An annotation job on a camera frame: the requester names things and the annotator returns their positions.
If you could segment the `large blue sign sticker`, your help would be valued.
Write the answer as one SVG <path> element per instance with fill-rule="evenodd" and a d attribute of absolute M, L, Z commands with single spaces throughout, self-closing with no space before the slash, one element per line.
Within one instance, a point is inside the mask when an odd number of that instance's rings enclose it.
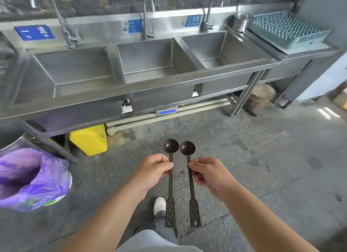
<path fill-rule="evenodd" d="M 14 29 L 23 41 L 55 39 L 47 25 L 16 26 Z"/>

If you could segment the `white and blue label plate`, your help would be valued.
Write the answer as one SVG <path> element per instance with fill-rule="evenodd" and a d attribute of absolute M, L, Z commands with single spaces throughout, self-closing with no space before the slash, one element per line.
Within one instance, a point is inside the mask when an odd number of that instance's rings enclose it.
<path fill-rule="evenodd" d="M 155 111 L 155 113 L 157 116 L 168 115 L 168 114 L 176 113 L 177 109 L 178 109 L 178 106 L 173 107 L 173 108 L 164 109 L 164 110 L 157 110 L 157 111 Z"/>

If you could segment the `white plastic pipe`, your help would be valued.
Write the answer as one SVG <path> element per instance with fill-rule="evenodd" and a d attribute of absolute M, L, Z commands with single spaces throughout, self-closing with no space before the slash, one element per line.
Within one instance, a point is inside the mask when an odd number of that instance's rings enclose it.
<path fill-rule="evenodd" d="M 156 122 L 160 122 L 160 121 L 164 121 L 164 120 L 169 120 L 172 118 L 177 118 L 177 117 L 181 117 L 181 116 L 185 116 L 185 115 L 189 115 L 189 114 L 193 114 L 193 113 L 199 113 L 202 111 L 211 110 L 211 109 L 215 109 L 215 108 L 219 108 L 219 107 L 223 107 L 223 106 L 227 106 L 227 105 L 232 105 L 232 104 L 233 103 L 231 103 L 231 101 L 228 100 L 228 101 L 223 102 L 223 103 L 219 103 L 219 104 L 215 104 L 215 105 L 209 105 L 209 106 L 205 106 L 205 107 L 201 107 L 201 108 L 197 108 L 197 109 L 193 109 L 193 110 L 187 110 L 187 111 L 183 111 L 183 112 L 176 113 L 176 114 L 164 115 L 164 116 L 160 116 L 160 117 L 156 117 L 156 118 L 150 118 L 147 120 L 123 124 L 123 125 L 119 125 L 119 126 L 106 127 L 106 133 L 109 136 L 113 136 L 118 131 L 130 129 L 130 128 L 134 128 L 134 127 L 138 127 L 138 126 L 142 126 L 142 125 L 146 125 L 146 124 L 156 123 Z"/>
<path fill-rule="evenodd" d="M 231 103 L 236 103 L 236 99 L 232 98 L 231 94 L 226 94 L 222 98 L 218 98 L 218 99 L 214 98 L 213 100 L 211 99 L 211 100 L 208 100 L 205 102 L 199 102 L 199 103 L 191 104 L 188 106 L 179 106 L 176 113 L 180 113 L 180 112 L 187 111 L 187 110 L 193 110 L 193 109 L 197 109 L 197 108 L 201 108 L 201 107 L 205 107 L 205 106 L 209 106 L 209 105 L 215 105 L 215 104 L 223 103 L 223 102 L 228 101 L 228 99 L 230 99 Z M 156 118 L 156 117 L 160 117 L 160 116 L 157 116 L 156 113 L 153 112 L 153 113 L 144 114 L 144 115 L 140 115 L 140 116 L 136 116 L 136 117 L 128 117 L 128 118 L 108 122 L 105 124 L 105 126 L 106 127 L 119 126 L 119 125 L 123 125 L 123 124 L 138 122 L 138 121 L 147 120 L 147 119 Z"/>

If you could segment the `light blue dish rack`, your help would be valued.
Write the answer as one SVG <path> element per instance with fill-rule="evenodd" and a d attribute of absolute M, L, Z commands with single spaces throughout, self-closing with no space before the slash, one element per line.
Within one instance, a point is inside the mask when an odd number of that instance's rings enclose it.
<path fill-rule="evenodd" d="M 313 50 L 323 44 L 331 29 L 306 22 L 288 11 L 255 15 L 249 31 L 285 53 Z"/>

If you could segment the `person's left hand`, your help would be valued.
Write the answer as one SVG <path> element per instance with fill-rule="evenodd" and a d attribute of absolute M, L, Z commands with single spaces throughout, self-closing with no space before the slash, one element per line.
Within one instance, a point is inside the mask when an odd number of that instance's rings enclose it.
<path fill-rule="evenodd" d="M 169 158 L 161 153 L 146 156 L 139 163 L 131 176 L 131 182 L 143 200 L 148 191 L 153 188 L 162 177 L 154 175 L 154 164 L 169 162 Z"/>

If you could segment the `grey trousers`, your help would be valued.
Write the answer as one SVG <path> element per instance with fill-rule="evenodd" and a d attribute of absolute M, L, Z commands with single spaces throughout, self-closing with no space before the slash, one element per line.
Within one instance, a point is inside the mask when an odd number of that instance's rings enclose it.
<path fill-rule="evenodd" d="M 195 246 L 181 246 L 172 228 L 166 228 L 166 212 L 154 211 L 154 220 L 148 228 L 138 231 L 119 246 L 115 252 L 204 252 Z"/>

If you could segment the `dark round steel basin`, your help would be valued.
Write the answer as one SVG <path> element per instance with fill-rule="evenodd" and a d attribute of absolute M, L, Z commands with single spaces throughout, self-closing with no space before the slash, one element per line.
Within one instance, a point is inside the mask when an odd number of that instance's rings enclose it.
<path fill-rule="evenodd" d="M 0 151 L 10 147 L 25 135 L 25 131 L 15 124 L 0 124 Z"/>

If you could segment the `dark brown long-handled spoon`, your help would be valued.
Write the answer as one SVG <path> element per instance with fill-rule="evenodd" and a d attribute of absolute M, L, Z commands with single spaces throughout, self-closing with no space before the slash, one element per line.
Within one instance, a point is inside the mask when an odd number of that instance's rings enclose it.
<path fill-rule="evenodd" d="M 173 154 L 178 151 L 179 143 L 174 139 L 167 139 L 163 143 L 163 149 L 169 154 L 169 162 L 173 162 Z M 173 168 L 169 170 L 168 198 L 166 201 L 165 227 L 171 228 L 177 238 L 175 200 L 173 197 Z"/>
<path fill-rule="evenodd" d="M 190 163 L 191 155 L 196 150 L 195 145 L 190 141 L 184 141 L 180 144 L 179 149 L 180 149 L 180 152 L 186 156 L 187 163 Z M 189 173 L 189 190 L 190 190 L 190 201 L 189 201 L 190 227 L 198 228 L 198 227 L 201 227 L 200 211 L 199 211 L 197 199 L 195 197 L 193 170 L 189 166 L 188 166 L 188 173 Z"/>

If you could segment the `steel gooseneck faucet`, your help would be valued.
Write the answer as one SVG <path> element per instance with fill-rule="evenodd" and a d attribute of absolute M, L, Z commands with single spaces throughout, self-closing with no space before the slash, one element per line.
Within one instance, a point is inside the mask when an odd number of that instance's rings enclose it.
<path fill-rule="evenodd" d="M 148 23 L 147 23 L 147 11 L 146 11 L 146 1 L 147 0 L 143 0 L 142 1 L 142 6 L 143 6 L 143 19 L 144 19 L 144 36 L 147 40 L 149 40 L 150 38 L 154 38 L 155 34 L 153 32 L 149 31 L 148 28 Z M 155 12 L 155 5 L 154 5 L 154 0 L 149 0 L 150 1 L 150 5 L 151 5 L 151 9 L 152 12 Z"/>
<path fill-rule="evenodd" d="M 51 1 L 52 6 L 53 6 L 53 9 L 55 11 L 56 17 L 59 20 L 61 32 L 64 36 L 64 39 L 65 39 L 69 49 L 75 49 L 76 44 L 79 43 L 77 36 L 68 28 L 65 19 L 61 15 L 61 13 L 60 13 L 60 11 L 59 11 L 56 3 L 55 3 L 55 0 L 50 0 L 50 1 Z M 36 0 L 29 0 L 29 2 L 30 2 L 30 6 L 32 8 L 43 10 L 43 8 L 41 8 L 39 6 L 39 4 L 37 3 Z"/>
<path fill-rule="evenodd" d="M 210 24 L 209 19 L 210 19 L 210 14 L 211 14 L 211 9 L 212 9 L 212 4 L 214 0 L 209 0 L 209 7 L 207 10 L 207 14 L 205 17 L 205 20 L 202 22 L 202 32 L 207 32 L 208 30 L 213 29 L 213 23 Z M 223 0 L 220 0 L 220 7 L 223 7 Z"/>

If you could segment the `stainless steel pot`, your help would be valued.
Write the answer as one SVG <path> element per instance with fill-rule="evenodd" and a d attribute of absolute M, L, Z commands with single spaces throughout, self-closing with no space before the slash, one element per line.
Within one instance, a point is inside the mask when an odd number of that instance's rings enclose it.
<path fill-rule="evenodd" d="M 253 16 L 248 13 L 236 13 L 234 16 L 234 22 L 232 29 L 236 32 L 245 32 L 247 31 Z"/>

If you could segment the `person's right hand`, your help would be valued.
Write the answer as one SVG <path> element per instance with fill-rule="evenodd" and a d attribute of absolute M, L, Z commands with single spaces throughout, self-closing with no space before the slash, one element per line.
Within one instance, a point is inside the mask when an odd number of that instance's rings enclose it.
<path fill-rule="evenodd" d="M 214 157 L 199 157 L 191 162 L 214 163 L 212 172 L 208 175 L 193 175 L 193 180 L 199 185 L 207 187 L 212 195 L 223 203 L 242 192 L 242 185 L 231 175 L 223 163 Z"/>

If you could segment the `yellow plastic jerrycan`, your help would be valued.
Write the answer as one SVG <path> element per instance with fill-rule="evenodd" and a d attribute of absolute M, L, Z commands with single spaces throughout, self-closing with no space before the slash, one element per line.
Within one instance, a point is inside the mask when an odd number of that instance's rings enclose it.
<path fill-rule="evenodd" d="M 70 132 L 69 140 L 87 156 L 97 155 L 108 149 L 104 124 Z"/>

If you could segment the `purple plastic trash bag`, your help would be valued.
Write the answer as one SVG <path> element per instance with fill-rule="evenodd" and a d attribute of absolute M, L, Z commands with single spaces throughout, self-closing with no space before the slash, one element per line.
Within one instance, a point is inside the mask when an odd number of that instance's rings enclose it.
<path fill-rule="evenodd" d="M 0 157 L 0 208 L 30 212 L 64 197 L 72 185 L 69 161 L 32 148 Z"/>

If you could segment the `small blue sign sticker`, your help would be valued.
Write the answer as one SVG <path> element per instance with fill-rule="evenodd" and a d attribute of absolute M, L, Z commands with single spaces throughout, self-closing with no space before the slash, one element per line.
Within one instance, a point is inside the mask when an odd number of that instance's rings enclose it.
<path fill-rule="evenodd" d="M 184 23 L 184 27 L 198 27 L 201 23 L 201 14 L 189 15 Z"/>
<path fill-rule="evenodd" d="M 143 19 L 133 19 L 128 20 L 128 33 L 143 33 L 144 32 L 144 20 Z"/>

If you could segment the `wooden tree stump block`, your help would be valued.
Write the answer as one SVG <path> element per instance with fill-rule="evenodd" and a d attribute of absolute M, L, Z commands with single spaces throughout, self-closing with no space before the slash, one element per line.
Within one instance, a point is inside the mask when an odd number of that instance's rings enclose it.
<path fill-rule="evenodd" d="M 251 91 L 243 109 L 249 114 L 260 117 L 265 114 L 266 108 L 276 95 L 275 89 L 266 83 L 256 85 Z"/>

